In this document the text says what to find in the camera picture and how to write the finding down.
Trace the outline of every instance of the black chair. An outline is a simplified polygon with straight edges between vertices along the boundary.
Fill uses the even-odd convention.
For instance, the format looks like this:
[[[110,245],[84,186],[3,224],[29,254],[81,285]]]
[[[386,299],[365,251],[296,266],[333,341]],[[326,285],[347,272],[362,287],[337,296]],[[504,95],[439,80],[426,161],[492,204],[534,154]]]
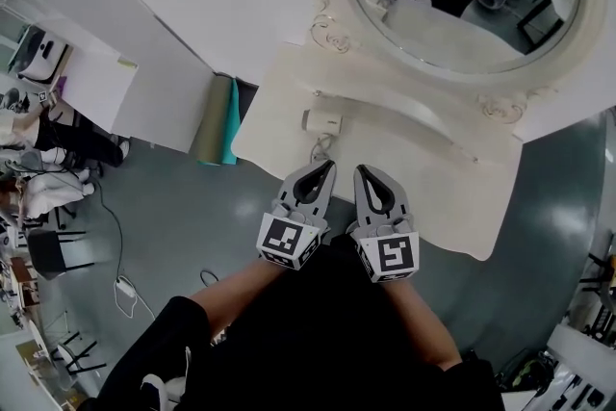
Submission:
[[[50,281],[69,270],[77,270],[93,266],[94,262],[68,267],[64,261],[62,244],[75,242],[75,239],[64,238],[70,235],[84,235],[85,231],[63,231],[34,229],[31,230],[26,241],[32,265],[35,271]]]
[[[106,363],[102,363],[100,365],[93,365],[91,367],[84,368],[81,365],[81,360],[84,358],[90,357],[90,351],[98,343],[94,341],[92,344],[90,344],[88,347],[86,347],[82,351],[75,353],[75,351],[73,351],[73,349],[70,348],[68,344],[76,338],[81,339],[81,335],[79,332],[70,336],[63,343],[58,343],[58,347],[56,347],[56,349],[54,349],[51,352],[51,357],[53,358],[53,360],[57,362],[64,362],[64,367],[68,371],[68,374],[71,376],[77,375],[79,373],[84,373],[84,372],[92,372],[93,370],[103,369],[107,367]]]

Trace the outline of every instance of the white cloth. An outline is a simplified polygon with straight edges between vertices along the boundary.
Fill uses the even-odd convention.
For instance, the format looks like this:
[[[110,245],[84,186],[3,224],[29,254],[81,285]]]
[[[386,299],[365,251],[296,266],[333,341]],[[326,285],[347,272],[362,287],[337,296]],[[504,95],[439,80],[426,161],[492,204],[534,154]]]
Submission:
[[[35,176],[26,187],[26,216],[38,218],[84,198],[84,184],[72,173],[45,173]]]
[[[39,119],[37,118],[23,133],[16,134],[13,130],[16,117],[17,114],[11,110],[0,110],[0,145],[34,146],[39,138]]]

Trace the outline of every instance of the power cord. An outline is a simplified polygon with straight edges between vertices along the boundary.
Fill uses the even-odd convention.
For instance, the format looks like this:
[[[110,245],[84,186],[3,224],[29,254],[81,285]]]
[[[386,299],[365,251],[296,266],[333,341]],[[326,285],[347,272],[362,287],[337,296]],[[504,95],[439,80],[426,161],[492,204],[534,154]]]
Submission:
[[[321,134],[310,150],[310,163],[329,160],[329,149],[336,140],[332,134]]]
[[[120,304],[117,302],[117,286],[120,283],[124,283],[125,288],[120,288],[125,294],[127,294],[129,297],[133,298],[133,304],[131,305],[131,313],[127,313],[121,306]],[[124,314],[126,317],[128,317],[129,319],[133,318],[133,315],[135,314],[135,306],[137,305],[137,302],[140,301],[141,303],[143,303],[143,306],[145,307],[145,309],[150,313],[150,315],[152,316],[152,320],[155,321],[156,320],[156,316],[154,315],[154,312],[152,312],[152,309],[149,307],[149,305],[145,302],[145,300],[141,297],[141,295],[139,293],[137,293],[137,288],[135,288],[135,285],[133,283],[131,283],[131,281],[128,279],[128,277],[126,276],[118,276],[117,277],[117,281],[114,283],[114,297],[115,297],[115,306],[119,309],[119,311]]]
[[[105,209],[114,219],[115,224],[117,225],[117,232],[119,233],[119,257],[117,259],[117,269],[115,270],[115,281],[114,281],[114,299],[115,299],[115,306],[119,309],[119,311],[124,314],[126,317],[128,317],[129,319],[132,319],[135,313],[135,306],[137,305],[138,301],[140,301],[143,306],[145,307],[145,309],[150,313],[150,315],[152,316],[152,320],[156,320],[156,316],[154,315],[154,312],[152,312],[152,309],[149,307],[149,305],[146,303],[146,301],[141,297],[141,295],[137,292],[137,288],[135,288],[135,285],[130,281],[130,279],[128,279],[128,277],[126,277],[125,275],[120,275],[120,268],[122,265],[122,257],[124,255],[124,233],[122,232],[122,225],[119,222],[119,219],[117,218],[116,213],[114,213],[114,211],[112,211],[109,207],[107,207],[107,205],[105,204],[105,199],[104,199],[104,194],[103,194],[103,187],[101,186],[100,182],[93,178],[92,181],[96,184],[96,188],[100,191],[100,205],[103,207],[103,209]],[[120,287],[120,289],[129,297],[133,298],[133,304],[131,306],[131,312],[130,314],[128,312],[126,312],[119,304],[119,302],[117,301],[117,289],[118,287]]]
[[[210,274],[216,280],[216,282],[219,282],[218,276],[216,276],[213,272],[211,272],[209,269],[202,269],[199,273],[199,277],[201,278],[201,282],[205,285],[206,288],[209,287],[212,283],[203,279],[203,274]]]

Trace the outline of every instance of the white cable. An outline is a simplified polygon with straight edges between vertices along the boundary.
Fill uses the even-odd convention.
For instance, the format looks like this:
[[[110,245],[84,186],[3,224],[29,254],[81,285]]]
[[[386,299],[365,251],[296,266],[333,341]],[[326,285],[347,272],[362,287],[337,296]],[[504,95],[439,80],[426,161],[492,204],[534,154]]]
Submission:
[[[328,160],[329,148],[334,143],[336,137],[332,134],[321,134],[317,139],[317,143],[310,150],[310,163]]]
[[[131,313],[128,314],[117,302],[117,281],[122,280],[124,281],[127,285],[129,285],[131,287],[131,289],[133,290],[133,292],[135,293],[135,301],[133,302],[133,305],[131,306]],[[154,315],[154,312],[152,312],[152,309],[148,306],[148,304],[145,302],[145,300],[143,298],[141,298],[140,294],[137,293],[137,288],[135,288],[135,285],[133,283],[130,282],[130,280],[128,279],[128,277],[126,276],[119,276],[117,278],[117,280],[114,281],[114,298],[115,298],[115,306],[119,309],[119,311],[124,314],[126,317],[128,317],[129,319],[132,319],[134,314],[135,314],[135,306],[137,305],[137,302],[140,301],[141,303],[143,303],[143,306],[146,308],[146,310],[150,313],[150,315],[152,316],[152,320],[156,320],[156,316]]]

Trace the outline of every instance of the teal fabric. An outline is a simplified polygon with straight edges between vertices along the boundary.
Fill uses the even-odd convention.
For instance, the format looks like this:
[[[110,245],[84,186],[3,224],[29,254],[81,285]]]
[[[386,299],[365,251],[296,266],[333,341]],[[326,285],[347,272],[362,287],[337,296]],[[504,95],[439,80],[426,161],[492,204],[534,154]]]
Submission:
[[[225,165],[235,165],[238,157],[231,151],[231,142],[240,130],[240,92],[238,82],[234,79],[231,85],[231,97],[227,109],[227,122],[224,126],[224,141],[222,144],[222,162]]]

